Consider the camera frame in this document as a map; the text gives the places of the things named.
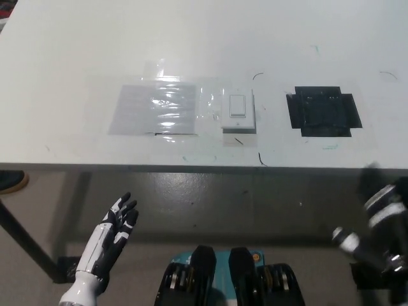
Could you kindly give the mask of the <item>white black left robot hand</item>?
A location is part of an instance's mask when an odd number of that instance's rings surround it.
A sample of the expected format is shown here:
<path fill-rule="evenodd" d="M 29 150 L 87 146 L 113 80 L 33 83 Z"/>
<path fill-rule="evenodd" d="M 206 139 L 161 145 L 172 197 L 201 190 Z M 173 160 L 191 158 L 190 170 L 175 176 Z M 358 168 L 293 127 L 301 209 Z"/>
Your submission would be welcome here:
<path fill-rule="evenodd" d="M 85 246 L 77 272 L 86 272 L 99 280 L 106 280 L 118 260 L 137 222 L 137 201 L 131 193 L 122 195 L 94 228 Z"/>

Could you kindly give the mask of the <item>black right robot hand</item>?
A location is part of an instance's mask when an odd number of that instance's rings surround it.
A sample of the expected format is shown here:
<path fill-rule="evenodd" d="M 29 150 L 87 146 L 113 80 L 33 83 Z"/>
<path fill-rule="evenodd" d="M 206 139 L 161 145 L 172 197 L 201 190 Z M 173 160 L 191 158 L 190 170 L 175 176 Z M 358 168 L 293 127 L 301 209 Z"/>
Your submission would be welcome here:
<path fill-rule="evenodd" d="M 397 269 L 395 262 L 407 256 L 407 177 L 389 180 L 372 163 L 361 170 L 358 196 L 368 221 L 369 236 L 338 227 L 332 241 L 354 259 L 380 271 Z"/>

